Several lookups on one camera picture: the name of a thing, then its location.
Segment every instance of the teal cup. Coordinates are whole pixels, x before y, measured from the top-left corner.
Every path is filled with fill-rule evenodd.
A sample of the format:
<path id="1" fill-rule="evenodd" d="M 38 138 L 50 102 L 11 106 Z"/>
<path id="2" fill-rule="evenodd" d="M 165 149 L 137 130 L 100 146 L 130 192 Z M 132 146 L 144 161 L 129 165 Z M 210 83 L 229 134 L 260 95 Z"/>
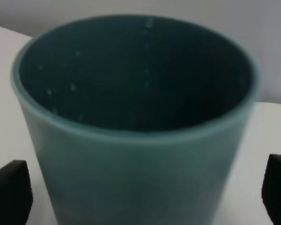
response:
<path id="1" fill-rule="evenodd" d="M 258 83 L 228 39 L 144 15 L 34 38 L 11 81 L 60 225 L 210 225 Z"/>

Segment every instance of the white table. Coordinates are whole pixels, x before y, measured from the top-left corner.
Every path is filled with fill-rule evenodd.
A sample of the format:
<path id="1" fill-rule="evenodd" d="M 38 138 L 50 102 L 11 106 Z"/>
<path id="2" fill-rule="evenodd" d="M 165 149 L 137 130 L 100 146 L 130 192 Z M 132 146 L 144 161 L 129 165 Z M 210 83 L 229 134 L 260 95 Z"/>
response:
<path id="1" fill-rule="evenodd" d="M 28 163 L 34 203 L 28 225 L 56 225 L 29 133 L 12 89 L 10 69 L 30 37 L 0 28 L 0 168 L 13 159 Z M 255 105 L 214 225 L 272 225 L 261 200 L 270 153 L 281 154 L 281 105 Z"/>

